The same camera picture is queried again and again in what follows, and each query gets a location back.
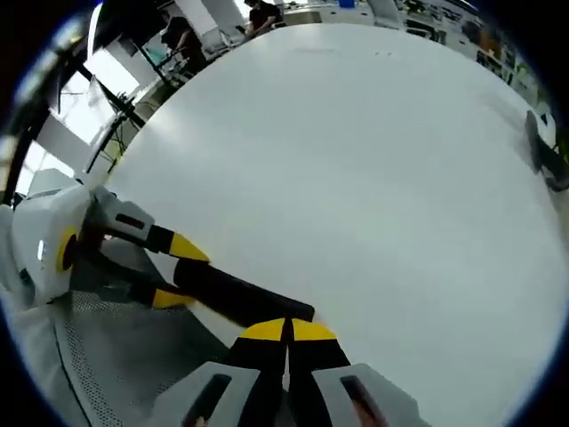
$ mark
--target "window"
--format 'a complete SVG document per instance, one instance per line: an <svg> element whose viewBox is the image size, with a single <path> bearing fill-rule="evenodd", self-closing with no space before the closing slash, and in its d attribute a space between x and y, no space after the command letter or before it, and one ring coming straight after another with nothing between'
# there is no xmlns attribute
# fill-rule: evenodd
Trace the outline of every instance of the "window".
<svg viewBox="0 0 569 427"><path fill-rule="evenodd" d="M32 141L28 149L28 154L24 159L24 165L20 171L20 177L16 183L16 192L28 194L29 187L34 179L34 174L44 169L57 169L69 177L73 177L74 175L73 169L45 151L44 147L37 142Z"/></svg>
<svg viewBox="0 0 569 427"><path fill-rule="evenodd" d="M139 82L106 50L97 51L86 63L102 84L112 93L132 95ZM52 109L52 114L72 133L87 144L91 144L100 129L115 115L100 88L91 85L89 80L75 73L61 90L60 111Z"/></svg>
<svg viewBox="0 0 569 427"><path fill-rule="evenodd" d="M85 67L115 95L125 93L130 96L139 87L132 74L105 49L98 50Z"/></svg>

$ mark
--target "person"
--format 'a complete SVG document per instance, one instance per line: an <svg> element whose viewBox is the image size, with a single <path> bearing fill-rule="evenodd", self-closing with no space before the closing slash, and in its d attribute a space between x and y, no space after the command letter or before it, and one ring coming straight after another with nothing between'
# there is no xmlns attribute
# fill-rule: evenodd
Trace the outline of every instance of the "person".
<svg viewBox="0 0 569 427"><path fill-rule="evenodd" d="M283 14L274 4L265 3L262 0L245 0L245 4L251 7L249 12L249 27L245 31L245 40L252 40L269 32L273 24L283 21Z"/></svg>
<svg viewBox="0 0 569 427"><path fill-rule="evenodd" d="M528 111L525 117L525 130L530 143L534 170L539 172L545 167L551 172L553 176L545 180L551 190L560 192L569 189L569 165L540 137L537 119L532 111Z"/></svg>
<svg viewBox="0 0 569 427"><path fill-rule="evenodd" d="M168 21L162 32L161 41L172 50L181 53L188 60L188 67L194 73L207 66L207 59L202 52L202 42L188 20L181 16L173 16L165 12L164 21Z"/></svg>

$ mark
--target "white table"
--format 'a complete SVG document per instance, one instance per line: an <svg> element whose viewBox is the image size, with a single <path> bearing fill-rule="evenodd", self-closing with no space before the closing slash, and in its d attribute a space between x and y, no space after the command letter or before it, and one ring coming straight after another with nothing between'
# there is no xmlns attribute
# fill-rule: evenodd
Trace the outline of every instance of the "white table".
<svg viewBox="0 0 569 427"><path fill-rule="evenodd" d="M568 301L527 109L402 31L281 28L168 100L109 187L216 267L314 304L434 426L496 426L539 380ZM230 343L235 328L194 310Z"/></svg>

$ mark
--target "white wall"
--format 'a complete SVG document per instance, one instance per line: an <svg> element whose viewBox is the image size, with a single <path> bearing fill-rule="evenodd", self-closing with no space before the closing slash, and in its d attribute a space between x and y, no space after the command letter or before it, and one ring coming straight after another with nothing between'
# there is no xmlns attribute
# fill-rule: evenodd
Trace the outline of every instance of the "white wall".
<svg viewBox="0 0 569 427"><path fill-rule="evenodd" d="M233 0L203 0L203 2L219 27L232 28L235 25L243 25L243 16Z"/></svg>
<svg viewBox="0 0 569 427"><path fill-rule="evenodd" d="M217 27L212 15L200 0L176 0L176 4L200 36Z"/></svg>
<svg viewBox="0 0 569 427"><path fill-rule="evenodd" d="M76 173L85 168L91 147L50 115L36 141Z"/></svg>

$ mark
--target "black object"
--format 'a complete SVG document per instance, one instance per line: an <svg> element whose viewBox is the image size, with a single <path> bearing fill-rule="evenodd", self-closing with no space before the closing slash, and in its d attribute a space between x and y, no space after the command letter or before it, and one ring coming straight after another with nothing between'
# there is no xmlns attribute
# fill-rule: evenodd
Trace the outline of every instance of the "black object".
<svg viewBox="0 0 569 427"><path fill-rule="evenodd" d="M174 271L174 284L212 310L249 327L275 318L311 321L314 307L275 294L211 265L181 259Z"/></svg>
<svg viewBox="0 0 569 427"><path fill-rule="evenodd" d="M569 167L563 158L540 137L537 119L532 111L528 111L525 117L525 131L529 139L534 170L539 172L542 167L545 167L553 174L553 177L545 180L553 191L569 189Z"/></svg>

